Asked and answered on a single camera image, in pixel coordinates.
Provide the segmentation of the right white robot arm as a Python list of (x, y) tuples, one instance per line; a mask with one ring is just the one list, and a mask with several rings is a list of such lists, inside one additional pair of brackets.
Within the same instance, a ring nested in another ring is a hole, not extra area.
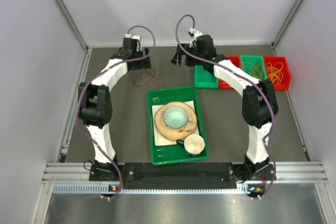
[(217, 53), (213, 39), (194, 27), (189, 44), (178, 44), (172, 63), (179, 66), (186, 56), (189, 67), (202, 66), (205, 71), (228, 83), (242, 98), (242, 115), (249, 127), (248, 149), (244, 163), (232, 174), (238, 180), (256, 180), (269, 165), (268, 140), (278, 103), (272, 82), (254, 78), (235, 66), (228, 57)]

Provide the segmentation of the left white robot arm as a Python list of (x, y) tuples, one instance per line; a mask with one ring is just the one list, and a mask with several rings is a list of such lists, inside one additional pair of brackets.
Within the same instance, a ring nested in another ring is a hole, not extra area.
[(117, 156), (111, 143), (112, 118), (110, 92), (120, 78), (131, 70), (151, 68), (149, 50), (142, 47), (139, 35), (126, 34), (123, 45), (112, 55), (98, 76), (78, 88), (78, 118), (89, 131), (95, 159), (91, 161), (90, 181), (120, 179)]

